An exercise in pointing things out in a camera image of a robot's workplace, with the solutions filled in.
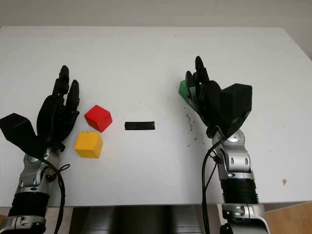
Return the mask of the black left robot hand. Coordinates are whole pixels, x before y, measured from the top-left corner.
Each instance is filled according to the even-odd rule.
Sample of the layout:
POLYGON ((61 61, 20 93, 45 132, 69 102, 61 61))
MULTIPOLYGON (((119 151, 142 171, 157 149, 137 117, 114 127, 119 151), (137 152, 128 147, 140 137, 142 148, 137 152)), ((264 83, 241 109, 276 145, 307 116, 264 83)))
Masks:
POLYGON ((63 141, 71 133, 79 105, 79 83, 69 83, 69 68, 63 65, 52 94, 43 102, 37 118, 37 134, 49 148, 62 152, 63 141))

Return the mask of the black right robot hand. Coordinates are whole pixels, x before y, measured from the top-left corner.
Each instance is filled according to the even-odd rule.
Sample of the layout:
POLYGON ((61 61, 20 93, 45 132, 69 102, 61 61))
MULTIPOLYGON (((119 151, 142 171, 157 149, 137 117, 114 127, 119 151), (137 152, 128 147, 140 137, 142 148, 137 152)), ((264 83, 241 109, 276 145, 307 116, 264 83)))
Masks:
POLYGON ((216 99, 220 86, 208 76, 208 72, 200 56, 195 58, 195 72, 186 72, 185 84, 187 102, 206 125, 208 138, 213 138, 217 124, 216 99))

